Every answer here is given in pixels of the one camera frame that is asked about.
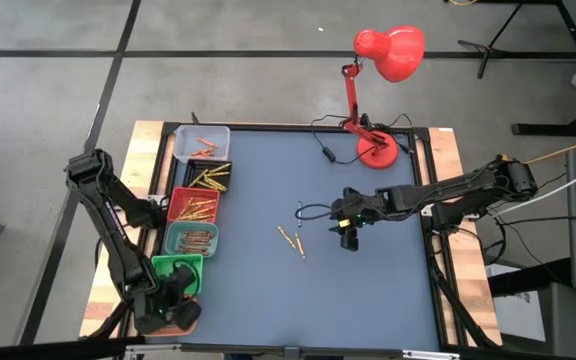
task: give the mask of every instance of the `blue work surface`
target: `blue work surface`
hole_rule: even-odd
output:
[[[356,156],[357,136],[319,136],[339,161]],[[232,175],[219,202],[219,246],[204,262],[203,312],[180,341],[438,351],[417,216],[360,229],[359,251],[351,252],[328,231],[336,225],[328,217],[298,228],[293,215],[298,201],[330,205],[346,186],[374,194],[413,183],[410,157],[399,155],[391,168],[372,170],[360,161],[331,164],[308,132],[231,131]],[[277,225],[299,232],[305,261]]]

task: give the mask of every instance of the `concrete floor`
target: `concrete floor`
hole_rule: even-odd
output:
[[[566,2],[576,21],[576,0]],[[129,0],[0,0],[0,49],[114,49]],[[143,0],[129,49],[350,49],[360,28],[416,24],[427,50],[461,50],[457,39],[487,42],[512,5],[457,7],[439,0]],[[508,50],[572,51],[553,7],[526,6],[500,39]],[[126,59],[99,147],[121,171],[135,120],[306,123],[344,114],[339,68],[344,59]],[[0,59],[0,345],[13,341],[47,250],[66,188],[62,169],[78,154],[91,125],[110,59]],[[576,117],[576,64],[493,61],[483,80],[478,63],[428,60],[392,85],[372,66],[357,80],[360,110],[390,122],[405,112],[415,126],[452,127],[463,166],[472,170],[504,152],[528,160],[576,139],[515,137],[514,122],[565,123]],[[533,170],[542,183],[563,173],[563,158]],[[506,217],[566,213],[565,195]],[[567,224],[517,227],[543,261],[568,255]],[[498,239],[482,221],[485,243]],[[94,275],[97,235],[83,209],[70,233],[38,341],[75,339]],[[505,260],[533,265],[509,235]]]

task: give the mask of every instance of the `clear plastic bin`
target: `clear plastic bin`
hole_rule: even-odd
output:
[[[175,135],[173,154],[183,163],[188,162],[188,159],[228,160],[230,128],[227,126],[180,125]],[[211,148],[201,142],[200,138],[217,146],[212,156],[192,155]]]

